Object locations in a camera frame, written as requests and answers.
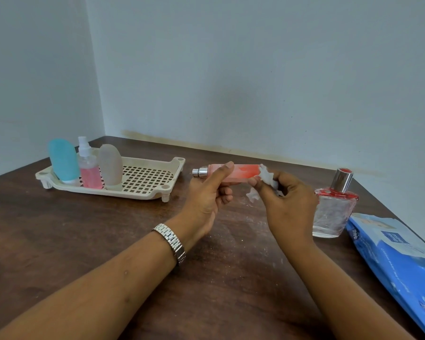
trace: pink liquid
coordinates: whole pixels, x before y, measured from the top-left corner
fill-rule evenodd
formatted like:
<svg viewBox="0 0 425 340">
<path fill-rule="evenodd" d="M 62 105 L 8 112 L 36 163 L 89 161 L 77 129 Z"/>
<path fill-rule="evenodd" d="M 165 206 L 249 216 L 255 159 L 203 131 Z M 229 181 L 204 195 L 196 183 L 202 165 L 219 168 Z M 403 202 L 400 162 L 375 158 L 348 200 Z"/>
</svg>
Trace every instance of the pink liquid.
<svg viewBox="0 0 425 340">
<path fill-rule="evenodd" d="M 83 187 L 102 189 L 101 174 L 98 166 L 89 169 L 80 168 L 80 175 L 82 176 Z"/>
<path fill-rule="evenodd" d="M 208 177 L 222 165 L 209 165 Z M 226 183 L 244 183 L 247 179 L 260 174 L 260 165 L 235 165 L 233 173 L 224 179 Z"/>
</svg>

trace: white spray nozzle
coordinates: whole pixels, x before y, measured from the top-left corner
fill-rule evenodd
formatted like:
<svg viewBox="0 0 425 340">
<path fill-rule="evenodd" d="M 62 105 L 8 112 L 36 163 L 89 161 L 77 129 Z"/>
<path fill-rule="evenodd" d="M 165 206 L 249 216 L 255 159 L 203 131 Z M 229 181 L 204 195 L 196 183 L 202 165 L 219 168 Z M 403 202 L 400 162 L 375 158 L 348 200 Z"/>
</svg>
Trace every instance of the white spray nozzle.
<svg viewBox="0 0 425 340">
<path fill-rule="evenodd" d="M 91 155 L 91 147 L 85 136 L 79 136 L 79 155 L 82 157 L 88 157 Z"/>
</svg>

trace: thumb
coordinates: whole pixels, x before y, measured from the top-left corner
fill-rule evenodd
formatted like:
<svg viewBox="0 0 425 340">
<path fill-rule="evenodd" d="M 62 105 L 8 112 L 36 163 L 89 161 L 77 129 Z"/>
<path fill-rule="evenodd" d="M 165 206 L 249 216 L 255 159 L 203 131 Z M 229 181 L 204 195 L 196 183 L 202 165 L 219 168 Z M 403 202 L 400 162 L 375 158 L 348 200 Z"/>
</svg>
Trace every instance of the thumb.
<svg viewBox="0 0 425 340">
<path fill-rule="evenodd" d="M 222 181 L 233 172 L 234 168 L 235 164 L 232 161 L 219 167 L 209 178 L 205 180 L 205 188 L 207 188 L 210 192 L 216 192 Z"/>
<path fill-rule="evenodd" d="M 272 187 L 263 182 L 259 176 L 250 178 L 247 182 L 250 186 L 257 190 L 265 206 L 268 206 L 269 203 L 277 200 L 277 196 Z"/>
</svg>

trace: fingernail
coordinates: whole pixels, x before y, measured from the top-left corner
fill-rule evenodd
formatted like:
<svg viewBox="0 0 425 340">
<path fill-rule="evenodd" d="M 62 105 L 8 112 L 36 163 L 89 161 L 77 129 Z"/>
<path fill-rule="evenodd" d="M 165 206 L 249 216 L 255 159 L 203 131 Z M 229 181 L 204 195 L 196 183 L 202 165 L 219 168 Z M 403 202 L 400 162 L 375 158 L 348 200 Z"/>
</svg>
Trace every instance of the fingernail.
<svg viewBox="0 0 425 340">
<path fill-rule="evenodd" d="M 252 187 L 255 187 L 255 185 L 256 185 L 256 179 L 255 178 L 250 178 L 247 182 Z"/>
</svg>

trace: white tissue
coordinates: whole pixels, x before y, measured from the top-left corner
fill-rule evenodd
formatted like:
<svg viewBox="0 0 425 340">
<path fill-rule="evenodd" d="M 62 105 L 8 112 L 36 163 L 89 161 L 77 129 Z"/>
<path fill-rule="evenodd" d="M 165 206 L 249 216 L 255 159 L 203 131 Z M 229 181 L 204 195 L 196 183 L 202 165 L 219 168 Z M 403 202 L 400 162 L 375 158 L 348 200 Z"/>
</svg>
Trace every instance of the white tissue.
<svg viewBox="0 0 425 340">
<path fill-rule="evenodd" d="M 261 180 L 270 185 L 274 192 L 277 195 L 281 195 L 283 196 L 283 193 L 281 191 L 278 191 L 278 187 L 279 187 L 279 183 L 277 181 L 274 181 L 274 173 L 269 173 L 267 167 L 264 164 L 260 165 L 260 174 L 258 175 Z M 250 192 L 248 194 L 246 194 L 246 196 L 249 198 L 249 200 L 253 203 L 255 200 L 259 200 L 260 199 L 260 195 L 258 194 L 257 190 L 254 189 L 253 187 L 250 189 Z"/>
</svg>

